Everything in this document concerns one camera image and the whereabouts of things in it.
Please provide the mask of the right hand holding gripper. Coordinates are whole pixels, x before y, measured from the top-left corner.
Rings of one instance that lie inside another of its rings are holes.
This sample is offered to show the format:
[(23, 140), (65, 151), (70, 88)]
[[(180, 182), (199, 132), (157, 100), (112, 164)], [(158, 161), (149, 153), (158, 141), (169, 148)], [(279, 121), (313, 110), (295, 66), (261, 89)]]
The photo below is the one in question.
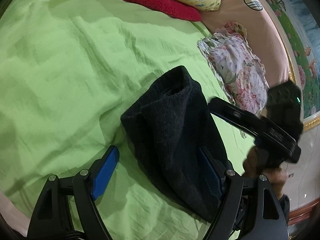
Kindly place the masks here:
[(259, 175), (263, 174), (267, 176), (276, 196), (280, 199), (283, 196), (283, 187), (289, 177), (287, 170), (283, 168), (268, 168), (262, 171), (258, 170), (258, 156), (257, 148), (252, 147), (243, 164), (243, 177), (247, 178), (257, 178)]

